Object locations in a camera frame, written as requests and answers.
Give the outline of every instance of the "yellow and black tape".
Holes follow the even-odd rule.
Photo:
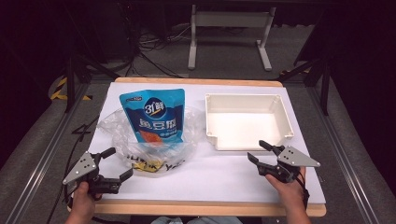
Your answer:
[[[55,91],[51,95],[50,99],[51,100],[67,100],[67,95],[61,95],[61,90],[64,87],[64,84],[67,82],[67,77],[63,76],[61,81],[59,81],[58,86],[56,87]],[[92,95],[84,95],[82,97],[82,100],[92,100],[93,96]]]

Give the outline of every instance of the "white tray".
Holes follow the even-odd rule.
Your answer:
[[[259,140],[280,146],[294,136],[277,94],[221,94],[205,97],[206,135],[217,150],[264,150]]]

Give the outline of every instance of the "white metal stand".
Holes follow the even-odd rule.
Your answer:
[[[269,12],[219,12],[219,11],[196,11],[192,6],[191,12],[191,46],[189,57],[189,69],[195,68],[197,53],[197,26],[220,26],[220,27],[256,27],[264,28],[261,40],[257,40],[257,47],[262,56],[265,71],[271,71],[272,67],[265,50],[265,43],[270,33],[271,24],[275,16],[275,7]]]

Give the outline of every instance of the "clear plastic bag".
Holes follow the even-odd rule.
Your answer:
[[[205,113],[194,107],[185,108],[182,143],[138,143],[122,108],[101,120],[97,127],[112,136],[112,146],[128,166],[142,173],[165,174],[183,164],[205,136]]]

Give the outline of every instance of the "blue snack bag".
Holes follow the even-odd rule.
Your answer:
[[[125,93],[120,102],[139,143],[183,142],[183,89]]]

